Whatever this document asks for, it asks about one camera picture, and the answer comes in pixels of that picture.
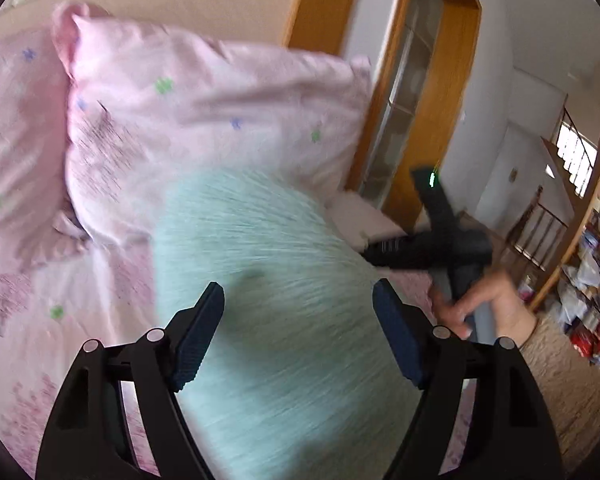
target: hand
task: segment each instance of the hand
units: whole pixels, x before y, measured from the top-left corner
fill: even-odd
[[[429,289],[433,314],[439,323],[466,339],[471,329],[464,318],[485,302],[491,305],[497,337],[507,336],[521,347],[536,327],[536,316],[520,300],[509,275],[503,270],[488,274],[475,283],[455,304],[446,302],[439,290]]]

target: clutter on shelf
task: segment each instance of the clutter on shelf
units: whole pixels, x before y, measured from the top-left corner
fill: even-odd
[[[561,270],[550,313],[578,352],[600,366],[600,213],[593,213],[578,251]]]

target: fuzzy cushion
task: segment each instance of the fuzzy cushion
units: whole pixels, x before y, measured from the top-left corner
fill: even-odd
[[[170,193],[154,240],[166,324],[206,285],[226,307],[196,379],[178,394],[225,480],[378,480],[419,391],[372,308],[378,275],[322,207],[259,173],[199,173]]]

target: staircase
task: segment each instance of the staircase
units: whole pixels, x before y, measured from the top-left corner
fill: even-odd
[[[596,161],[596,147],[578,131],[566,108],[551,140],[542,139],[558,170],[571,206],[576,210],[589,185]]]
[[[567,229],[562,220],[541,205],[541,195],[542,187],[539,187],[536,196],[507,233],[497,257],[494,251],[494,264],[506,269],[516,285],[526,276],[534,282],[547,270]]]

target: pink pillow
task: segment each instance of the pink pillow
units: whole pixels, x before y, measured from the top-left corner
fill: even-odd
[[[213,41],[94,10],[64,4],[54,19],[74,79],[67,186],[94,239],[150,235],[170,181],[202,166],[283,174],[325,200],[344,182],[368,61]]]
[[[0,41],[0,272],[74,254],[60,233],[68,78],[47,28]]]

